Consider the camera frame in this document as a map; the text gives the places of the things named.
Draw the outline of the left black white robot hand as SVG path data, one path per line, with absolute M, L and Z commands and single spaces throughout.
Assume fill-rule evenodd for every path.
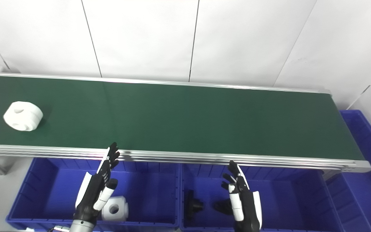
M 119 156 L 117 143 L 113 142 L 102 158 L 97 172 L 94 175 L 86 173 L 75 203 L 72 231 L 93 231 L 99 213 L 118 185 L 118 180 L 111 178 L 111 171 L 118 165 Z

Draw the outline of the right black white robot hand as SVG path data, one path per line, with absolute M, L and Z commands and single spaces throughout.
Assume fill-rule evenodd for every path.
M 262 228 L 262 204 L 259 191 L 251 191 L 240 166 L 229 161 L 221 187 L 228 191 L 231 213 L 234 217 L 234 231 L 259 232 Z

